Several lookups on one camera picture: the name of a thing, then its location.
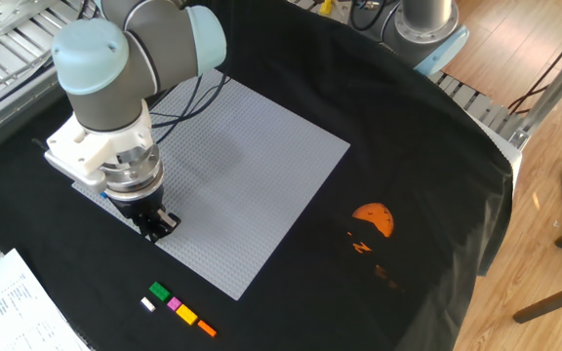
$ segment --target table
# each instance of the table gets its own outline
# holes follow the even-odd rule
[[[212,8],[229,38],[221,69],[351,145],[242,297],[98,211],[45,162],[31,140],[68,117],[66,100],[0,146],[0,249],[18,249],[99,350],[452,349],[508,225],[506,159],[438,87],[350,28],[283,0]],[[384,208],[391,233],[388,217],[366,220]],[[158,300],[146,312],[156,281],[218,335]]]

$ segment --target paper sheet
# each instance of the paper sheet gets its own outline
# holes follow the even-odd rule
[[[0,350],[88,351],[16,250],[0,259]]]

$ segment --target lego brick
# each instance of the lego brick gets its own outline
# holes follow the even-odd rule
[[[176,297],[173,297],[170,301],[168,301],[168,308],[172,309],[173,311],[177,311],[180,306],[181,301],[177,300]]]
[[[180,308],[177,309],[177,315],[180,316],[189,325],[193,325],[198,318],[198,316],[184,304],[182,304]]]
[[[157,282],[153,283],[153,285],[151,286],[151,288],[149,288],[149,290],[154,295],[156,295],[157,298],[162,300],[162,302],[166,302],[168,298],[171,296],[171,293],[168,292],[166,288],[162,287],[162,285]]]
[[[153,306],[153,304],[151,303],[151,301],[148,300],[148,298],[143,297],[140,302],[142,302],[144,307],[146,307],[146,309],[149,310],[149,312],[155,311],[155,306]]]
[[[199,321],[197,326],[199,326],[203,331],[208,333],[211,337],[216,336],[216,331],[212,327],[210,327],[207,323],[203,321]]]

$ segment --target metal frame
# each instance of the metal frame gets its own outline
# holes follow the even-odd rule
[[[43,65],[49,62],[54,36],[77,20],[82,4],[83,0],[61,0],[0,36],[0,129],[58,91],[56,71]],[[83,16],[89,19],[96,7],[93,1],[87,4]]]

